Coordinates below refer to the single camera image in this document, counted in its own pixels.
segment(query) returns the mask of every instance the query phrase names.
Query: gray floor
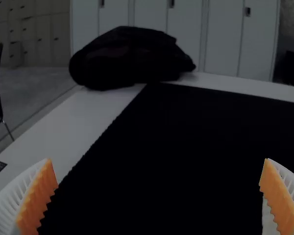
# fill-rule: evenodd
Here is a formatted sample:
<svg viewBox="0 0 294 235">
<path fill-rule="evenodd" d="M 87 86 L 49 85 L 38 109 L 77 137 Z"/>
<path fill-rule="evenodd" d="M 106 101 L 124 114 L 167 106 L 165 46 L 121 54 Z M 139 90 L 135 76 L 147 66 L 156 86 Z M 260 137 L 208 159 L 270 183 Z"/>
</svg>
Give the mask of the gray floor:
<svg viewBox="0 0 294 235">
<path fill-rule="evenodd" d="M 79 89 L 67 68 L 0 70 L 4 120 L 15 138 Z M 0 125 L 0 152 L 12 142 L 7 134 Z"/>
</svg>

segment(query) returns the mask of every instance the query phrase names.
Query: orange serrated pad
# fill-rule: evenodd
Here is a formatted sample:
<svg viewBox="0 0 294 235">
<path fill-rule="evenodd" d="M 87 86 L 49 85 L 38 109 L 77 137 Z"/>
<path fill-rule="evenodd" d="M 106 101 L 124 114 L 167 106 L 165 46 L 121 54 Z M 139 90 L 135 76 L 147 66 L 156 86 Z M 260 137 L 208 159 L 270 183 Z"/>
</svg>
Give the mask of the orange serrated pad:
<svg viewBox="0 0 294 235">
<path fill-rule="evenodd" d="M 268 200 L 274 222 L 281 235 L 294 234 L 294 201 L 274 165 L 265 159 L 260 179 L 260 191 Z"/>
<path fill-rule="evenodd" d="M 52 162 L 48 159 L 38 172 L 25 201 L 17 216 L 16 223 L 22 235 L 38 234 L 37 228 L 41 226 L 40 220 L 44 218 L 47 203 L 54 195 L 58 183 L 53 171 Z"/>
</svg>

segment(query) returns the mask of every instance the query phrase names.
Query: locker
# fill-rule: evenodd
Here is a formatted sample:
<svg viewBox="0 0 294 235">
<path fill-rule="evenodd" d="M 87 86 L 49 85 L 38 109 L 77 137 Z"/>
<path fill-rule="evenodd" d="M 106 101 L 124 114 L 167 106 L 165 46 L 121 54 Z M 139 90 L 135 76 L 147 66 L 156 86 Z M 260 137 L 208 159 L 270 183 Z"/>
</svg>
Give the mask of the locker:
<svg viewBox="0 0 294 235">
<path fill-rule="evenodd" d="M 0 0 L 0 22 L 8 20 L 8 0 Z"/>
<path fill-rule="evenodd" d="M 10 0 L 8 7 L 9 21 L 14 21 L 20 17 L 19 2 L 17 0 Z"/>
<path fill-rule="evenodd" d="M 37 64 L 47 66 L 51 64 L 51 17 L 39 16 L 37 27 Z"/>
<path fill-rule="evenodd" d="M 51 11 L 56 13 L 69 13 L 70 0 L 51 0 Z"/>
<path fill-rule="evenodd" d="M 35 39 L 35 19 L 30 18 L 22 21 L 22 39 L 32 40 Z"/>
<path fill-rule="evenodd" d="M 167 0 L 135 0 L 134 25 L 167 32 Z"/>
<path fill-rule="evenodd" d="M 175 0 L 168 11 L 168 34 L 199 67 L 202 0 Z"/>
<path fill-rule="evenodd" d="M 210 0 L 205 72 L 237 76 L 243 0 Z"/>
<path fill-rule="evenodd" d="M 9 40 L 7 22 L 0 23 L 0 43 L 3 43 L 1 64 L 7 65 L 9 62 Z"/>
<path fill-rule="evenodd" d="M 72 53 L 76 53 L 98 36 L 98 0 L 72 0 Z"/>
<path fill-rule="evenodd" d="M 70 60 L 70 16 L 68 13 L 52 16 L 53 64 L 67 66 Z"/>
<path fill-rule="evenodd" d="M 99 34 L 117 26 L 128 26 L 129 0 L 105 0 L 100 2 Z"/>
<path fill-rule="evenodd" d="M 23 41 L 23 54 L 24 54 L 24 65 L 35 66 L 36 61 L 36 41 L 28 40 Z"/>
<path fill-rule="evenodd" d="M 14 20 L 9 23 L 10 41 L 16 42 L 21 40 L 21 21 Z"/>
<path fill-rule="evenodd" d="M 277 0 L 245 0 L 239 77 L 270 81 L 278 24 Z"/>
<path fill-rule="evenodd" d="M 48 15 L 51 13 L 51 0 L 36 0 L 36 16 Z"/>
<path fill-rule="evenodd" d="M 20 18 L 32 17 L 34 15 L 35 0 L 19 0 Z"/>
</svg>

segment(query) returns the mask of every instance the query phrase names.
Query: black foam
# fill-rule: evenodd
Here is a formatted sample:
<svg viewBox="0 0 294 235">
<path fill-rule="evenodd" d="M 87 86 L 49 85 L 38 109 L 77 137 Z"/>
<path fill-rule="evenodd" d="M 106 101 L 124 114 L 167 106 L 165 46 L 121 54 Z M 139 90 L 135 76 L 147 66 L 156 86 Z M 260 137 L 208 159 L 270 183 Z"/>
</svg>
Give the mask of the black foam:
<svg viewBox="0 0 294 235">
<path fill-rule="evenodd" d="M 148 85 L 64 178 L 38 231 L 261 234 L 265 158 L 294 172 L 294 103 Z"/>
</svg>

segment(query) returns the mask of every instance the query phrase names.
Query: table surface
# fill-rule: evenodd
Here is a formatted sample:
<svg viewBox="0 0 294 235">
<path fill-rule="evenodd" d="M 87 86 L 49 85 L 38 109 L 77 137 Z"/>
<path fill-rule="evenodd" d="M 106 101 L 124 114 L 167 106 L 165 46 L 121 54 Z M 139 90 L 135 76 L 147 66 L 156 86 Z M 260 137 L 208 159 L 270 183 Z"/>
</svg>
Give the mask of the table surface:
<svg viewBox="0 0 294 235">
<path fill-rule="evenodd" d="M 206 73 L 186 74 L 179 85 L 229 91 L 294 102 L 294 87 Z M 0 154 L 7 167 L 0 173 L 0 190 L 24 170 L 50 158 L 60 183 L 144 84 L 107 92 L 81 89 Z"/>
</svg>

